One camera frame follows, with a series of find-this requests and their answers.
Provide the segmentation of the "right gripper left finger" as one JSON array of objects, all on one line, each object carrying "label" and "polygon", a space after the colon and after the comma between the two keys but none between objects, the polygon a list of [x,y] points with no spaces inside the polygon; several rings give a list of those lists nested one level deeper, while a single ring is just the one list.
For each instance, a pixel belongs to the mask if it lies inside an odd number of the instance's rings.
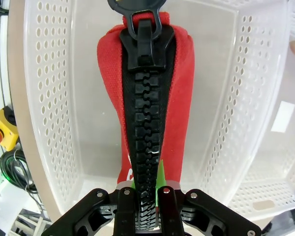
[{"label": "right gripper left finger", "polygon": [[94,236],[114,220],[113,235],[134,236],[137,201],[131,185],[131,181],[121,182],[112,193],[91,190],[47,229],[47,235]]}]

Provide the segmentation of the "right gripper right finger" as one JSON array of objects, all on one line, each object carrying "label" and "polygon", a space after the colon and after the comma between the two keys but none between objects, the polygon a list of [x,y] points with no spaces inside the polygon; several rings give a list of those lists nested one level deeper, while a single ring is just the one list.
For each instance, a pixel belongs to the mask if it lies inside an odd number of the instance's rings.
[{"label": "right gripper right finger", "polygon": [[188,236],[183,224],[205,236],[259,236],[261,229],[199,189],[183,193],[180,183],[157,173],[157,205],[164,236]]}]

